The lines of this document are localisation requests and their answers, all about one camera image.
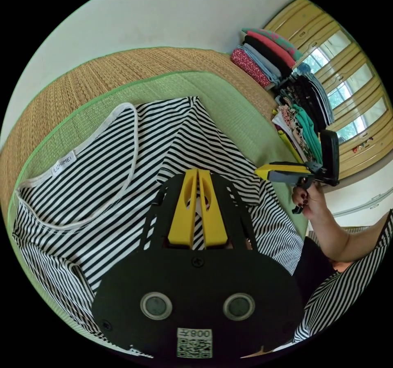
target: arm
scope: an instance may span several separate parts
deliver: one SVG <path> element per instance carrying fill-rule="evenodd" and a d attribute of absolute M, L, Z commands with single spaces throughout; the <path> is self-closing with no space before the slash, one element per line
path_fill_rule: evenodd
<path fill-rule="evenodd" d="M 303 205 L 303 214 L 310 220 L 325 256 L 338 262 L 351 262 L 375 248 L 388 214 L 367 230 L 348 233 L 337 224 L 327 208 L 320 186 L 312 184 L 307 193 L 306 198 L 305 190 L 296 187 L 292 199 L 295 204 Z"/>

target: hand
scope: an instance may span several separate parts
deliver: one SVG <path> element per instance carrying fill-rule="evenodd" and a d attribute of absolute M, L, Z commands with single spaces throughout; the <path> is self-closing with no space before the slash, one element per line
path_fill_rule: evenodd
<path fill-rule="evenodd" d="M 311 221 L 329 211 L 319 182 L 313 182 L 307 191 L 299 186 L 294 187 L 292 200 L 303 207 L 303 215 Z"/>

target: screw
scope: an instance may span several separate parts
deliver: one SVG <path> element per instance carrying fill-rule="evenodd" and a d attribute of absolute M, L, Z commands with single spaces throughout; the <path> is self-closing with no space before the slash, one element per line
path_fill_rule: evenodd
<path fill-rule="evenodd" d="M 108 320 L 103 320 L 102 321 L 102 326 L 105 328 L 107 331 L 112 331 L 112 325 L 111 323 L 108 322 Z"/>
<path fill-rule="evenodd" d="M 205 264 L 205 261 L 204 261 L 201 257 L 196 256 L 196 257 L 193 257 L 193 258 L 192 258 L 191 264 L 192 264 L 195 268 L 201 268 L 201 267 L 203 267 L 203 265 Z"/>

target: white wall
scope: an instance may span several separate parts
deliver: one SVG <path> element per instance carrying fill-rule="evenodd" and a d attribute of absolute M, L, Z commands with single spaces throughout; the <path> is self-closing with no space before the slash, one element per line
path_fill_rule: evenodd
<path fill-rule="evenodd" d="M 171 46 L 231 52 L 242 27 L 267 23 L 292 0 L 91 0 L 42 43 L 21 75 L 0 148 L 33 97 L 74 67 L 113 52 Z"/>
<path fill-rule="evenodd" d="M 332 213 L 346 211 L 367 203 L 379 194 L 387 192 L 391 187 L 393 187 L 393 161 L 355 184 L 326 193 L 326 203 Z"/>
<path fill-rule="evenodd" d="M 377 204 L 349 215 L 336 217 L 337 223 L 342 227 L 372 226 L 377 223 L 393 207 L 393 193 Z"/>

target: sticker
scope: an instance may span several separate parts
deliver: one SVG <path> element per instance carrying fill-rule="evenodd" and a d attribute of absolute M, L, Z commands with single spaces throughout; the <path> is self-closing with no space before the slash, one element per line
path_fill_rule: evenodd
<path fill-rule="evenodd" d="M 211 359 L 213 335 L 210 329 L 177 329 L 177 357 Z"/>
<path fill-rule="evenodd" d="M 57 177 L 62 171 L 64 171 L 68 166 L 73 164 L 76 161 L 77 157 L 75 156 L 74 151 L 71 151 L 66 156 L 59 159 L 55 165 L 52 167 L 52 175 Z"/>

